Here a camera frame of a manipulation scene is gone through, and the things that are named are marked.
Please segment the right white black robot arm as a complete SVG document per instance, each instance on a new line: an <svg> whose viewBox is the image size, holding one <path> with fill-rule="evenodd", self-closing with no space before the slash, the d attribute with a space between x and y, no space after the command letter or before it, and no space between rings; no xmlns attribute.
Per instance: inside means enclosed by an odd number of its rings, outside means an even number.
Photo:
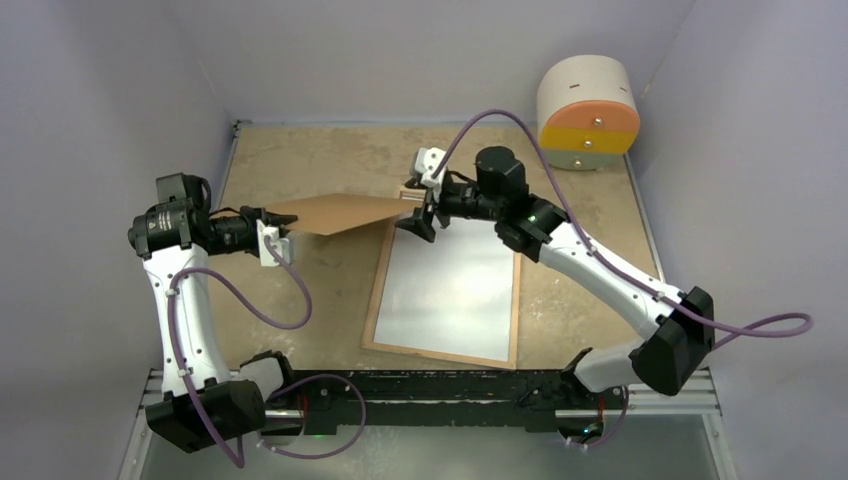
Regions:
<svg viewBox="0 0 848 480"><path fill-rule="evenodd" d="M446 228L453 217L491 221L507 248L571 278L639 336L629 344L581 351L565 369L564 399L584 407L604 390L634 383L666 396L678 394L713 349L715 333L669 303L711 315L712 297L698 287L683 292L667 285L591 238L581 238L571 214L530 192L525 167L509 148L480 150L473 179L453 180L449 172L437 172L445 155L438 148L416 152L406 184L421 190L424 200L397 221L398 228L432 243L435 222Z"/></svg>

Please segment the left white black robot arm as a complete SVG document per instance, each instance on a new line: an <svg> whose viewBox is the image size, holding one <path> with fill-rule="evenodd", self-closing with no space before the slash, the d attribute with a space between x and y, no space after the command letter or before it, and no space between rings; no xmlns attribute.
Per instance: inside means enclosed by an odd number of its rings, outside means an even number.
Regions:
<svg viewBox="0 0 848 480"><path fill-rule="evenodd" d="M215 211L209 182L176 173L156 180L157 202L134 218L128 241L141 259L156 302L163 348L162 399L149 405L149 428L193 453L257 431L266 402L297 399L288 359L266 351L231 372L215 337L208 281L233 284L209 267L215 255L243 252L264 266L290 268L288 225L297 216L242 206Z"/></svg>

